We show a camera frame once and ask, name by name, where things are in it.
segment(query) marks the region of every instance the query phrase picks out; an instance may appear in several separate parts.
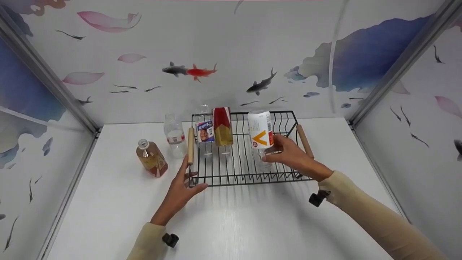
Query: metal frame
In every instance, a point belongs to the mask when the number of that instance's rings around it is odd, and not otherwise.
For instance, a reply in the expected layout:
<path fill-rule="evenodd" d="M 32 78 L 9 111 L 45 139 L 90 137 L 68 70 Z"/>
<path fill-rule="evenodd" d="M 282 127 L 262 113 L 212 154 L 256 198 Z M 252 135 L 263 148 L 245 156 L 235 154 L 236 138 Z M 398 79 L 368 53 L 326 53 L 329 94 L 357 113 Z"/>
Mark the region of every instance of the metal frame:
<path fill-rule="evenodd" d="M 0 7 L 0 38 L 18 55 L 32 73 L 46 86 L 46 88 L 63 104 L 77 121 L 93 135 L 99 126 L 83 110 L 62 81 L 40 57 L 21 30 L 11 20 L 9 15 Z"/>
<path fill-rule="evenodd" d="M 395 86 L 397 81 L 411 68 L 433 42 L 462 13 L 462 0 L 446 0 L 415 39 L 391 66 L 364 103 L 350 118 L 353 127 L 358 126 L 372 109 Z"/>
<path fill-rule="evenodd" d="M 298 132 L 295 130 L 295 134 L 291 136 L 298 125 L 294 112 L 287 110 L 270 111 L 270 113 L 273 133 L 293 138 L 298 145 Z M 313 180 L 280 163 L 273 163 L 270 171 L 261 172 L 254 160 L 254 149 L 245 145 L 251 143 L 246 124 L 247 115 L 248 112 L 232 112 L 230 114 L 234 144 L 230 146 L 228 156 L 223 157 L 220 154 L 220 150 L 223 151 L 224 149 L 220 146 L 214 146 L 213 154 L 209 157 L 203 156 L 198 149 L 197 162 L 195 163 L 198 175 L 189 178 L 190 187 L 199 183 L 208 183 L 209 186 L 237 186 Z M 195 123 L 198 122 L 198 117 L 211 120 L 212 114 L 193 114 L 191 127 L 194 127 Z"/>

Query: white label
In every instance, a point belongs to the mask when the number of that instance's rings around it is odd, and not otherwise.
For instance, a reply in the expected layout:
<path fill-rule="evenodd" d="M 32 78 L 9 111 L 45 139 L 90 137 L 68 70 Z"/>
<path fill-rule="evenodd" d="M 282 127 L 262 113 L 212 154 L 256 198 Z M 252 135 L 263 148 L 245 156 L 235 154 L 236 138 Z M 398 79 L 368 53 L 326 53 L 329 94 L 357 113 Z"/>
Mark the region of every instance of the white label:
<path fill-rule="evenodd" d="M 174 136 L 174 137 L 167 137 L 167 142 L 169 144 L 180 144 L 180 143 L 184 142 L 184 135 Z"/>
<path fill-rule="evenodd" d="M 272 147 L 274 140 L 271 114 L 268 111 L 260 114 L 249 114 L 247 121 L 249 123 L 249 134 L 252 147 L 255 149 Z"/>

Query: bottle neck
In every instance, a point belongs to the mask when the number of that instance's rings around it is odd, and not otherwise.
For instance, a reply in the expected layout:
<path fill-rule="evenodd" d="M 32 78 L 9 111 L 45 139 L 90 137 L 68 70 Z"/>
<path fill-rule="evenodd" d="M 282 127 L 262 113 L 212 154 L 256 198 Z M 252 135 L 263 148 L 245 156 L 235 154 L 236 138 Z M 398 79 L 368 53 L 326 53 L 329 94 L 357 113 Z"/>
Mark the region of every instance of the bottle neck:
<path fill-rule="evenodd" d="M 138 148 L 141 150 L 146 150 L 149 147 L 149 142 L 146 139 L 141 139 L 138 141 Z"/>

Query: pink petal painting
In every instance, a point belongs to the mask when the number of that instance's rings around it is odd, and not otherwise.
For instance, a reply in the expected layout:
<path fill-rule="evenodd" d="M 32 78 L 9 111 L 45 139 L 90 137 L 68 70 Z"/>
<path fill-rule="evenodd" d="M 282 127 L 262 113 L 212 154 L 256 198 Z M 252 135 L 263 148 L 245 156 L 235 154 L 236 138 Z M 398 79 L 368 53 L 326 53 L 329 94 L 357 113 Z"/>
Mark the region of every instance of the pink petal painting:
<path fill-rule="evenodd" d="M 99 12 L 78 12 L 85 22 L 94 28 L 106 32 L 123 32 L 135 27 L 141 20 L 138 13 L 129 13 L 127 19 L 116 19 Z"/>
<path fill-rule="evenodd" d="M 448 112 L 450 114 L 456 115 L 462 118 L 462 112 L 459 106 L 449 98 L 445 97 L 435 97 L 436 102 L 438 103 L 439 108 L 441 108 L 444 112 Z"/>
<path fill-rule="evenodd" d="M 117 60 L 122 61 L 122 62 L 126 62 L 126 63 L 133 63 L 133 62 L 137 62 L 137 61 L 139 61 L 141 59 L 144 59 L 144 58 L 146 58 L 146 56 L 136 54 L 136 53 L 128 53 L 128 54 L 124 54 L 124 55 L 120 56 Z"/>
<path fill-rule="evenodd" d="M 407 91 L 407 89 L 404 87 L 403 83 L 398 81 L 396 85 L 391 89 L 391 92 L 395 92 L 398 94 L 404 94 L 404 95 L 410 95 L 411 93 Z"/>
<path fill-rule="evenodd" d="M 74 85 L 85 85 L 91 84 L 99 80 L 104 73 L 92 73 L 92 72 L 72 72 L 67 75 L 62 82 L 74 84 Z"/>

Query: white tabletop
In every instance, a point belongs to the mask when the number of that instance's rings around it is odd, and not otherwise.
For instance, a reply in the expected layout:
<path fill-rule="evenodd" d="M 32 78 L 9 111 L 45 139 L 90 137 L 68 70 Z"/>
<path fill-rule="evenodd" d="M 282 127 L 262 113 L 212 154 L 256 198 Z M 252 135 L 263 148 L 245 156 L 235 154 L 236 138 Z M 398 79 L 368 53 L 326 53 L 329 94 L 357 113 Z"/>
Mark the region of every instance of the white tabletop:
<path fill-rule="evenodd" d="M 298 122 L 317 160 L 397 211 L 343 118 Z M 183 126 L 187 132 L 190 123 Z M 164 153 L 163 177 L 143 170 L 135 154 L 141 138 Z M 163 124 L 105 125 L 48 260 L 126 259 L 180 164 L 168 152 Z M 390 259 L 338 208 L 308 203 L 317 190 L 315 181 L 209 187 L 167 225 L 180 241 L 165 259 Z"/>

